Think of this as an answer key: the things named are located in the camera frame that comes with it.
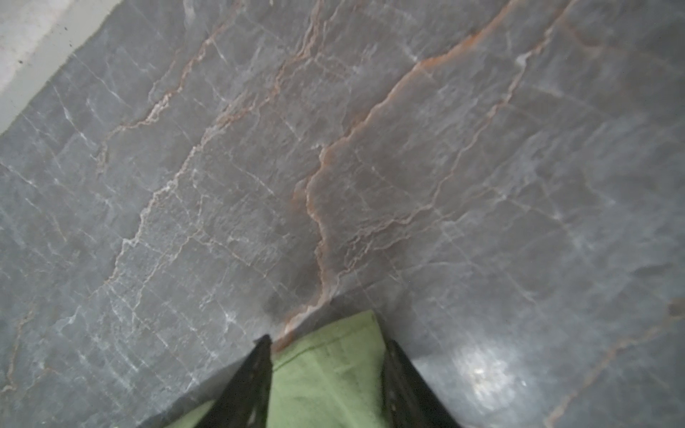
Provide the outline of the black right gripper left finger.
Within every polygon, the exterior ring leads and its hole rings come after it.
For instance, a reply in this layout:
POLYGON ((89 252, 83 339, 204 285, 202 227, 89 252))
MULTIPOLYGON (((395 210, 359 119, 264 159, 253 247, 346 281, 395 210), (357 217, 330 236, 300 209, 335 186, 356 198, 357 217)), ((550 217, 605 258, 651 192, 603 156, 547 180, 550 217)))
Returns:
POLYGON ((255 342, 228 382, 196 427, 266 427, 273 377, 272 339, 263 335, 255 342))

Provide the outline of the green tank top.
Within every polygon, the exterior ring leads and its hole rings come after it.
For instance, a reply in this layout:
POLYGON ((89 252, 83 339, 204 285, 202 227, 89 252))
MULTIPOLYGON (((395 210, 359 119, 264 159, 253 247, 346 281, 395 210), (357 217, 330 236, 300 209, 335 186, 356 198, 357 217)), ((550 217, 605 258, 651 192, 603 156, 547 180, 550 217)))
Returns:
MULTIPOLYGON (((364 311, 323 326, 277 355, 271 354, 273 377, 266 427, 389 426, 383 412, 381 380, 385 350, 375 313, 364 311)), ((223 382, 219 396, 237 369, 223 382)), ((172 426, 196 427, 216 399, 193 408, 172 426)))

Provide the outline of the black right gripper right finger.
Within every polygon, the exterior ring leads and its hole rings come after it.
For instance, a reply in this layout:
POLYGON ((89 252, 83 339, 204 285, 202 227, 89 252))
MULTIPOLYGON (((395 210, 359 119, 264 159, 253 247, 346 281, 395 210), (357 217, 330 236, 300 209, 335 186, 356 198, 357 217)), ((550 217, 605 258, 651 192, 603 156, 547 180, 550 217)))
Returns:
POLYGON ((462 428, 398 342, 388 339, 385 347, 382 397, 383 412, 389 426, 462 428))

